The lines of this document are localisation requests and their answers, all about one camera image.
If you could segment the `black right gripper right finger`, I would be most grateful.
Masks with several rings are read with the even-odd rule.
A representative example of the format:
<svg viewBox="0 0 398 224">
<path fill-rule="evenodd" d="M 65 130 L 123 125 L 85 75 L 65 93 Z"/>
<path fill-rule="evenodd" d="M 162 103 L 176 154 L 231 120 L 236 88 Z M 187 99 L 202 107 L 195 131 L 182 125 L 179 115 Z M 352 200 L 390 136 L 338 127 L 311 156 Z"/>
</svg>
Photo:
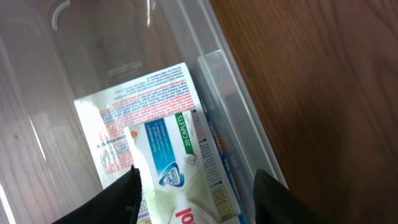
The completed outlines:
<svg viewBox="0 0 398 224">
<path fill-rule="evenodd" d="M 257 224 L 325 223 L 323 217 L 263 169 L 256 171 L 253 197 Z"/>
</svg>

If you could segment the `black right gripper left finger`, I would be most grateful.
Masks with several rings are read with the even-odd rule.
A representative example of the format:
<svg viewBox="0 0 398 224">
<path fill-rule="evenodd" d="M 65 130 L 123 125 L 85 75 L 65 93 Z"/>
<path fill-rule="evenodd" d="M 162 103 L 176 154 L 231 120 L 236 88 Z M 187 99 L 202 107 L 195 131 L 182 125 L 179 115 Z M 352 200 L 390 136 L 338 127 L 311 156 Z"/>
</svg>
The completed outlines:
<svg viewBox="0 0 398 224">
<path fill-rule="evenodd" d="M 139 169 L 131 169 L 90 201 L 55 221 L 55 224 L 133 224 L 142 202 Z"/>
</svg>

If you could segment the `white blue medicine box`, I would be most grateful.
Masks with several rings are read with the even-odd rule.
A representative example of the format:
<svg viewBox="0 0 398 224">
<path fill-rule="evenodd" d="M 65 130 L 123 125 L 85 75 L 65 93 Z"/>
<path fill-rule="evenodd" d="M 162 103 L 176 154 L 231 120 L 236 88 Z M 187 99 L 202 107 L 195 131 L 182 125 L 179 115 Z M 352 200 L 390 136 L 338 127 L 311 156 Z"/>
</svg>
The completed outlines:
<svg viewBox="0 0 398 224">
<path fill-rule="evenodd" d="M 104 188 L 134 167 L 125 127 L 191 111 L 219 223 L 246 223 L 223 146 L 184 63 L 79 98 L 74 104 Z M 142 196 L 138 221 L 152 223 L 143 191 Z"/>
</svg>

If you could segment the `white blue Panadol box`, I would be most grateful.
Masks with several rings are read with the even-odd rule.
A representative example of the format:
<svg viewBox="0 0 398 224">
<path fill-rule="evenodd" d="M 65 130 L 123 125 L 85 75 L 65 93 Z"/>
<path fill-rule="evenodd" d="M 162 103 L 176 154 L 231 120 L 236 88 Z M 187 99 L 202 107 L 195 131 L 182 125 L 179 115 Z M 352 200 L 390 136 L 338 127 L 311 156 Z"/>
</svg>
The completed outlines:
<svg viewBox="0 0 398 224">
<path fill-rule="evenodd" d="M 124 128 L 152 223 L 219 223 L 191 111 Z"/>
</svg>

